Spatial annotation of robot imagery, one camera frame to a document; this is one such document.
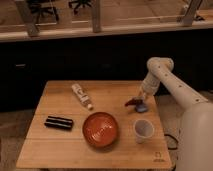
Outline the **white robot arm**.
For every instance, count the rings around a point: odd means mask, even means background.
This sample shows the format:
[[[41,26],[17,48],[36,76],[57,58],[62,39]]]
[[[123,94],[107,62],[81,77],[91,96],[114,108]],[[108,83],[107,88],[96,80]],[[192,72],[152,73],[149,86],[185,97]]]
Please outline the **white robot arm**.
[[[176,171],[213,171],[213,102],[175,76],[173,68],[171,58],[149,58],[142,93],[154,95],[163,84],[184,109]]]

